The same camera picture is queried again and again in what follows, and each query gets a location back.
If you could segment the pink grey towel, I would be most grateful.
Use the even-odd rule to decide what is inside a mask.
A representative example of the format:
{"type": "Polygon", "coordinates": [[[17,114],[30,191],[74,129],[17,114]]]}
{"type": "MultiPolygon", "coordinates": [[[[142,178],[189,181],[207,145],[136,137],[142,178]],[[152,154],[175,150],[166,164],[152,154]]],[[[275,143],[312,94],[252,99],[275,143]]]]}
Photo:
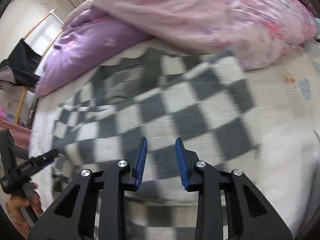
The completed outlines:
{"type": "Polygon", "coordinates": [[[1,131],[9,129],[15,144],[23,149],[29,149],[31,130],[13,123],[15,117],[1,107],[1,131]]]}

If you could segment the grey white checkered cardigan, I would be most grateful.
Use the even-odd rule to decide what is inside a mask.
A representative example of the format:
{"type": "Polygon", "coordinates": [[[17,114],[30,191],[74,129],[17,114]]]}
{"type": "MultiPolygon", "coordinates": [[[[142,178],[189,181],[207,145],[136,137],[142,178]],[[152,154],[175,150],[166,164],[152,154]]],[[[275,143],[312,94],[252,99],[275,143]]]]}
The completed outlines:
{"type": "Polygon", "coordinates": [[[58,107],[53,196],[84,168],[104,170],[148,140],[143,182],[126,193],[129,239],[193,239],[197,195],[186,193],[175,140],[222,171],[257,164],[259,144],[245,75],[231,51],[171,55],[149,48],[137,58],[100,66],[58,107]]]}

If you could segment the light blue striped pillow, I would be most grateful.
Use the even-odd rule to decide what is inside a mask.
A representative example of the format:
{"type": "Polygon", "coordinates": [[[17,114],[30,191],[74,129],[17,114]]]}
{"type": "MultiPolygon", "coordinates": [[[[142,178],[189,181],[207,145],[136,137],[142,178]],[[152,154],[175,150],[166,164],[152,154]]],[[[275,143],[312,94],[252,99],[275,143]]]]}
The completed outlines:
{"type": "Polygon", "coordinates": [[[317,26],[317,34],[314,37],[314,39],[320,43],[320,19],[319,18],[315,18],[315,22],[316,22],[316,26],[317,26]]]}

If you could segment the black grey hanging clothes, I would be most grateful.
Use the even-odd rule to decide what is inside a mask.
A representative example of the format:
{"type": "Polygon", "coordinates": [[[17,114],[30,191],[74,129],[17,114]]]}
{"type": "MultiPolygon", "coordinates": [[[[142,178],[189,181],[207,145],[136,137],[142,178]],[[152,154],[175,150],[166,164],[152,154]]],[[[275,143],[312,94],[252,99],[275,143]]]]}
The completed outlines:
{"type": "Polygon", "coordinates": [[[1,90],[8,91],[13,86],[23,87],[17,81],[26,78],[26,73],[22,70],[25,68],[24,64],[25,59],[22,56],[22,49],[14,48],[9,57],[1,62],[1,90]]]}

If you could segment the wooden clothes drying rack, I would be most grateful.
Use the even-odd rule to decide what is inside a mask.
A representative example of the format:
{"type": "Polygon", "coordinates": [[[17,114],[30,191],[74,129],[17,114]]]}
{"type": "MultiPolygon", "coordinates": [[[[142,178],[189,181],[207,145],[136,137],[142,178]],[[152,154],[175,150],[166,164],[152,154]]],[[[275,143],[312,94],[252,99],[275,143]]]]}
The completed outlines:
{"type": "Polygon", "coordinates": [[[48,46],[46,46],[45,50],[41,55],[36,53],[26,42],[25,40],[30,36],[30,34],[50,15],[53,15],[61,24],[64,24],[64,22],[55,14],[55,11],[59,9],[60,6],[58,5],[54,9],[48,12],[47,15],[45,15],[38,23],[36,23],[26,34],[25,36],[18,42],[17,46],[15,48],[21,48],[22,49],[22,56],[24,56],[25,59],[25,68],[22,70],[26,73],[26,78],[21,78],[17,81],[18,84],[23,85],[23,93],[19,100],[18,109],[16,112],[15,117],[15,124],[19,124],[20,116],[22,113],[23,103],[25,100],[25,97],[27,95],[27,92],[30,89],[35,89],[36,83],[39,81],[39,77],[35,74],[35,71],[37,67],[39,66],[41,60],[46,55],[49,48],[53,45],[54,41],[58,38],[58,36],[62,33],[63,27],[59,29],[57,34],[51,39],[48,46]]]}

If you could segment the purple pink floral quilt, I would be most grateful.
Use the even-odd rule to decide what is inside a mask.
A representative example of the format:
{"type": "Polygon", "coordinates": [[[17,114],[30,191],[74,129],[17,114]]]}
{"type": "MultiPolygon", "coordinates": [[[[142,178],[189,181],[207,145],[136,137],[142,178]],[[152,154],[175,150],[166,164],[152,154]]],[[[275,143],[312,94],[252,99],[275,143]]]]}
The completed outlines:
{"type": "Polygon", "coordinates": [[[35,92],[46,96],[152,37],[188,54],[228,48],[252,70],[316,34],[308,0],[86,0],[67,17],[35,92]]]}

